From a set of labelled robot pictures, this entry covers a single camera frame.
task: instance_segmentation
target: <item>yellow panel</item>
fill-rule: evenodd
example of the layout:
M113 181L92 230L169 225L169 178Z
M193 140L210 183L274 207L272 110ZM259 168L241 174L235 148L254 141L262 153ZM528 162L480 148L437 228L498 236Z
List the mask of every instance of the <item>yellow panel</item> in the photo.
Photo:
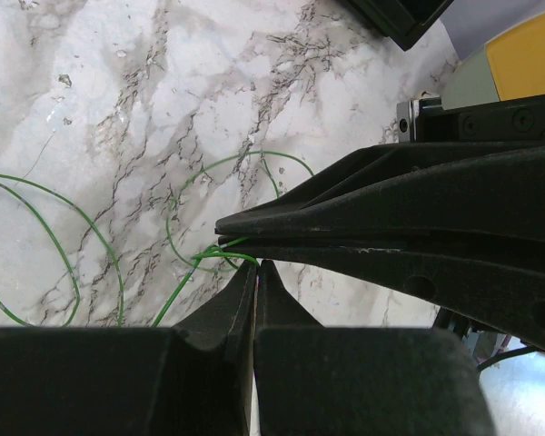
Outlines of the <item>yellow panel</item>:
M545 14L491 41L486 52L502 101L545 94Z

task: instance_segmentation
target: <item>scratch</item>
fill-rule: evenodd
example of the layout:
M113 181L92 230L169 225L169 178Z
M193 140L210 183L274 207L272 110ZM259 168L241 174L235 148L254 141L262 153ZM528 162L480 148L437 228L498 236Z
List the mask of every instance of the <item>scratch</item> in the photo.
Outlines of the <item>scratch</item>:
M28 172L22 177L23 179L25 179L28 174L30 174L34 168L36 167L36 164L38 164L38 160L40 159L40 156L43 155L43 151L45 150L46 146L48 145L48 143L51 142L51 139L53 139L53 136L55 136L55 134L51 134L50 138L48 138L45 142L45 145L43 145L43 149L40 151L40 153L38 154L38 157L36 158L35 160L35 163L33 163L33 166L30 167L30 170L28 170Z

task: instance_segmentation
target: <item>debris speck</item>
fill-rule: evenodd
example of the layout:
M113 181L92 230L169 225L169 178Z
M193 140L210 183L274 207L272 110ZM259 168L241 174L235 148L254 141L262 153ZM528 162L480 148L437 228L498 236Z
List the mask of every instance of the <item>debris speck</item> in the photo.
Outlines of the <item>debris speck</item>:
M71 82L71 78L69 77L69 74L60 74L58 76L58 81L61 84L66 84L67 88L70 88L71 86L73 86L73 82Z

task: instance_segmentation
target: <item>marble countertop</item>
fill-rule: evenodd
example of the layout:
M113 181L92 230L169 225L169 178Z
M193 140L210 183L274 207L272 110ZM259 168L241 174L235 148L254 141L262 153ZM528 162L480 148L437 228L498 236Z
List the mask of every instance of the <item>marble countertop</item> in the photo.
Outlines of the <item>marble countertop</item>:
M147 325L189 271L164 230L168 202L188 177L262 149L318 172L358 148L395 142L395 105L439 92L456 63L440 23L404 53L335 0L0 0L0 173L55 189L96 220L119 256L125 323ZM267 162L285 192L307 177L286 159ZM82 300L73 325L114 325L117 279L94 233L64 204L16 189L74 266ZM218 218L273 196L254 156L215 169L183 196L174 240L186 256L198 253L214 241ZM279 269L325 324L425 326L436 314L334 272ZM62 324L74 298L64 271L38 222L0 191L5 305L27 322ZM196 272L163 324L229 277Z

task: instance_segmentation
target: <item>black wire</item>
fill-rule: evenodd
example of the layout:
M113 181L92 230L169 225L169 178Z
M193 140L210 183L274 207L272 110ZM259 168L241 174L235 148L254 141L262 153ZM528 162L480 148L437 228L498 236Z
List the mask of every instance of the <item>black wire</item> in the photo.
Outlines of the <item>black wire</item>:
M491 358L481 363L479 366L476 367L476 370L478 372L482 372L490 366L494 365L495 363L504 361L505 359L510 359L511 357L523 356L531 352L540 352L540 349L534 345L530 345L528 347L518 348L517 350L511 350L509 352L500 352L499 354L495 354Z

